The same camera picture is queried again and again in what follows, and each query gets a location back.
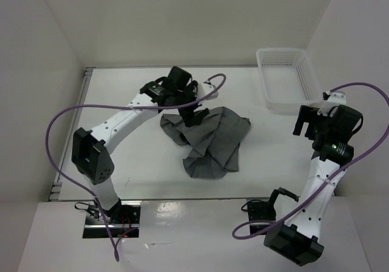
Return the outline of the grey pleated skirt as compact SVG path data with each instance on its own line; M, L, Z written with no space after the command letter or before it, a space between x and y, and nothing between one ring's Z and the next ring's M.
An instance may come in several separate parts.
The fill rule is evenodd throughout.
M239 148L251 122L227 107L217 107L200 125L186 127L178 114L163 114L160 127L177 145L191 147L182 160L189 177L219 180L239 171Z

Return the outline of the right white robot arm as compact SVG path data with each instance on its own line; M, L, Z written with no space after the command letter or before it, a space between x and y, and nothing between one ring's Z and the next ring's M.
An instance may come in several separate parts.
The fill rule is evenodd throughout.
M284 223L267 232L264 245L293 263L304 266L322 255L320 227L326 207L340 179L340 167L354 157L349 140L356 133L363 115L348 106L339 105L321 111L301 106L293 134L300 135L307 125L305 137L312 141L307 182L298 201L299 211Z

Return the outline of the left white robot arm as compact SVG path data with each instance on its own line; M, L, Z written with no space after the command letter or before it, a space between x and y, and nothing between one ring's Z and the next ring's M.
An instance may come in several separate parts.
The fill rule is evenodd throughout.
M198 83L190 73L174 66L167 76L146 83L127 110L118 111L90 130L80 127L75 131L72 162L100 202L99 216L105 222L114 223L127 213L111 180L114 172L111 154L115 148L140 125L157 116L161 106L189 104L189 107L179 109L179 115L186 126L199 125L209 111L197 110L194 101L213 90L209 81Z

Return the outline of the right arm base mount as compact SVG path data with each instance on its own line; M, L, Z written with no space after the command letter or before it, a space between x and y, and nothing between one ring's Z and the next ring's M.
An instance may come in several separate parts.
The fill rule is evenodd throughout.
M251 199L248 200L241 207L241 211L248 213L249 221L253 220L265 220L261 223L253 223L249 225L250 234L255 234L267 226L270 225L269 222L276 221L277 216L281 216L281 208L275 207L276 200L260 200L260 199Z

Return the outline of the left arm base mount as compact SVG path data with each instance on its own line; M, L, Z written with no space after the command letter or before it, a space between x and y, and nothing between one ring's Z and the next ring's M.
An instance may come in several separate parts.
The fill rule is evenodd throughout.
M76 202L74 208L86 213L84 221L83 238L84 239L102 239L108 238L108 232L104 224L106 218L112 237L118 239L138 238L140 226L141 201L122 202L124 211L120 212L115 219L110 219L98 210L94 202Z

